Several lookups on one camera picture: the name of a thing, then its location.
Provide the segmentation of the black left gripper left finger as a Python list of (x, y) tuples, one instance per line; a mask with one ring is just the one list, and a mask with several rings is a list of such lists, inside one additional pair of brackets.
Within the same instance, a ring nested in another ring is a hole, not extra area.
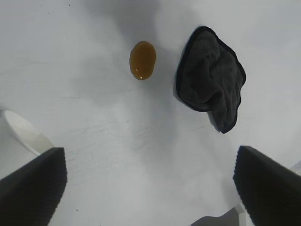
[(65, 152), (54, 147), (0, 181), (2, 226), (46, 226), (67, 184)]

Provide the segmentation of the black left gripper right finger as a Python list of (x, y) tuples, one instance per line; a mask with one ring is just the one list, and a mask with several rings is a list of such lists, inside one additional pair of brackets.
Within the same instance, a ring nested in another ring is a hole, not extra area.
[(251, 146), (240, 146), (233, 175), (255, 226), (301, 224), (301, 177)]

